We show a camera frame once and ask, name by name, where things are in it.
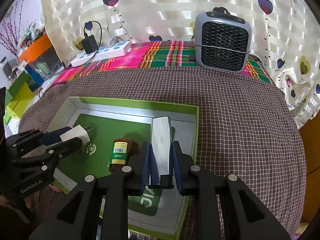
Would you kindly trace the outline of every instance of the white power strip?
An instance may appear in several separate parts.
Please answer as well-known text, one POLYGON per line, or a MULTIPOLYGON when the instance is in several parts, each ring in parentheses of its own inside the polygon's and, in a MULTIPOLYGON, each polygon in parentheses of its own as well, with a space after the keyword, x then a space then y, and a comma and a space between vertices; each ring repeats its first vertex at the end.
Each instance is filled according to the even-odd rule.
MULTIPOLYGON (((93 61, 99 61, 99 60, 104 60, 108 59, 111 57, 120 57, 126 55, 129 51, 131 50, 131 42, 130 41, 122 41, 118 42, 111 48, 107 47, 100 47, 97 55, 92 59, 91 62, 93 61)), ((71 65, 73 67, 78 67, 86 63, 93 55, 95 52, 91 54, 86 54, 85 52, 77 55, 72 61, 71 65)))

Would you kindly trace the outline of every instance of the bottle label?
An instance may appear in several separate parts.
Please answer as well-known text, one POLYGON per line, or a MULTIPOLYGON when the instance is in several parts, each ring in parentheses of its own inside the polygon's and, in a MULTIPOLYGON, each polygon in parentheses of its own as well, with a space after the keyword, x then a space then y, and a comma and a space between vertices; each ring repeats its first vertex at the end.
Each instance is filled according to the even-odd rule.
POLYGON ((125 165, 125 159, 127 156, 128 143, 126 142, 115 142, 113 144, 113 152, 111 157, 112 164, 123 164, 125 165))

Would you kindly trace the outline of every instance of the heater grille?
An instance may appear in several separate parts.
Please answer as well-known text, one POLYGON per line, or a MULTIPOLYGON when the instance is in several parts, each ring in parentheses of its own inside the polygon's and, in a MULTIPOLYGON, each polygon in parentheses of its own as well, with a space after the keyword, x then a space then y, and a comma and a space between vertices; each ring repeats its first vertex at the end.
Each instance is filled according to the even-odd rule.
MULTIPOLYGON (((237 26, 205 22, 202 26, 202 45, 216 46, 246 52, 248 32, 237 26)), ((227 49, 201 47, 201 61, 207 67, 238 72, 246 54, 227 49)))

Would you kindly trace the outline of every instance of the yellow label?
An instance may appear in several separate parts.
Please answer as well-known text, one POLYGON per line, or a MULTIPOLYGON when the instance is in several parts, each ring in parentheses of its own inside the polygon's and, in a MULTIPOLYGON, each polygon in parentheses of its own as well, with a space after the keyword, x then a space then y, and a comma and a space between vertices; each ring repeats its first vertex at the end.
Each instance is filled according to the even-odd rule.
POLYGON ((126 142, 116 142, 113 146, 114 153, 127 153, 128 143, 126 142))
POLYGON ((112 160, 111 164, 123 164, 123 165, 125 165, 125 160, 112 160))

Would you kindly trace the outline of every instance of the yellow heart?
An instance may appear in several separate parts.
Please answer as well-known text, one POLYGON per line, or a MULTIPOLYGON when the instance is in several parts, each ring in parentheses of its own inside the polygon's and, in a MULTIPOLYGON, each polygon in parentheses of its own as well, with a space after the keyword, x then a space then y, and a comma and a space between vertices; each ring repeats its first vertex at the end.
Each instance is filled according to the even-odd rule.
POLYGON ((305 56, 302 56, 299 60, 300 63, 300 71, 302 75, 308 74, 311 69, 310 62, 307 60, 305 56))
POLYGON ((76 39, 76 41, 72 41, 73 46, 75 46, 79 50, 83 50, 83 46, 82 46, 82 43, 81 43, 82 40, 83 40, 83 38, 80 37, 80 38, 76 39))
POLYGON ((189 24, 189 27, 191 27, 191 28, 195 28, 195 26, 196 26, 196 22, 195 21, 193 21, 193 22, 190 22, 190 24, 189 24))

